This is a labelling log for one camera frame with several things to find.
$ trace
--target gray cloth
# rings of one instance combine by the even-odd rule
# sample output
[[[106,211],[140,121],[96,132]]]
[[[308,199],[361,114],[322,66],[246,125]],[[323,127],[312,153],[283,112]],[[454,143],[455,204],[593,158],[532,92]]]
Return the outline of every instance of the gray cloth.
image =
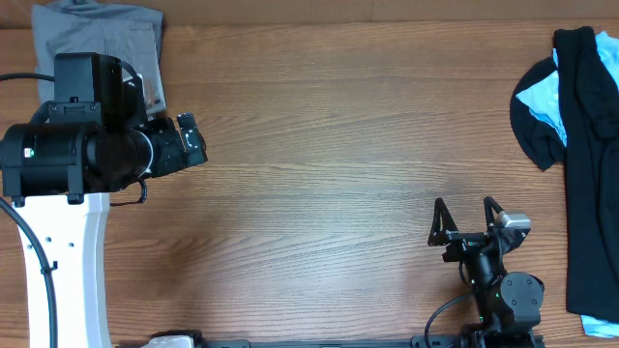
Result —
[[[111,55],[128,62],[142,74],[147,85],[145,90],[152,90],[151,107],[161,111],[165,106],[159,72],[162,20],[160,11],[92,0],[34,5],[32,28],[39,63],[37,72],[54,75],[56,53]],[[53,96],[53,83],[40,81],[41,102],[51,101]]]

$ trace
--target wood grain surface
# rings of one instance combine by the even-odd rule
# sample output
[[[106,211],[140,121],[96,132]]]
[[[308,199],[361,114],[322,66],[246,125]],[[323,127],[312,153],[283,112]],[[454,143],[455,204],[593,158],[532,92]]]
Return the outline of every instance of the wood grain surface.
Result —
[[[30,28],[33,5],[0,1],[0,28]],[[615,0],[99,0],[159,10],[167,25],[310,24],[398,20],[617,18]]]
[[[252,341],[420,334],[466,291],[427,246],[434,199],[461,230],[481,231],[492,195],[533,219],[505,263],[545,282],[548,346],[619,345],[585,337],[565,310],[563,166],[540,171],[509,119],[553,31],[585,24],[619,36],[619,20],[168,28],[168,114],[195,114],[210,161],[150,181],[144,205],[112,209],[113,341],[175,328]],[[33,71],[31,35],[0,31],[1,73]],[[35,83],[0,83],[0,103],[4,132],[38,106]],[[0,346],[25,347],[23,259],[15,225],[0,222]],[[460,304],[432,331],[476,318]]]

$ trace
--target black cable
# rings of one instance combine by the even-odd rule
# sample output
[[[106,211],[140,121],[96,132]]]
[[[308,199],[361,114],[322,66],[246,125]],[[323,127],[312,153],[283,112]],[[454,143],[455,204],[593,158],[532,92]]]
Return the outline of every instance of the black cable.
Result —
[[[39,239],[32,231],[28,223],[13,209],[13,207],[4,198],[0,197],[0,208],[15,221],[17,226],[21,228],[23,234],[26,235],[30,245],[35,250],[39,263],[41,263],[41,273],[45,280],[45,290],[47,291],[47,310],[49,311],[49,347],[58,348],[58,314],[56,312],[56,294],[54,291],[54,281],[51,277],[51,272],[56,269],[57,264],[54,262],[54,267],[49,267],[45,251],[39,243]]]
[[[460,279],[462,279],[462,283],[464,283],[464,285],[466,285],[467,288],[471,288],[471,284],[468,283],[468,281],[466,280],[466,277],[464,277],[464,270],[462,269],[462,264],[464,263],[464,260],[460,260],[460,264],[457,265],[457,270],[460,272]]]
[[[122,206],[130,205],[130,204],[142,204],[146,202],[146,197],[148,196],[148,189],[146,188],[146,182],[142,178],[138,178],[137,181],[139,182],[139,185],[142,188],[139,199],[133,202],[110,203],[109,206],[110,207],[122,207]]]
[[[54,76],[45,75],[42,73],[34,73],[34,72],[14,72],[14,73],[5,73],[0,74],[0,81],[6,81],[10,79],[16,78],[36,78],[45,81],[54,81]]]
[[[464,294],[464,295],[460,295],[456,297],[455,299],[447,302],[446,304],[441,305],[438,309],[436,309],[434,314],[432,314],[432,316],[429,317],[429,319],[427,320],[426,329],[424,330],[424,341],[426,342],[427,348],[432,348],[432,345],[429,342],[429,326],[432,325],[432,322],[434,321],[434,319],[436,319],[438,314],[442,313],[445,309],[449,308],[451,305],[455,305],[459,302],[462,302],[468,299],[471,295],[473,295],[473,293],[468,293],[468,294]]]

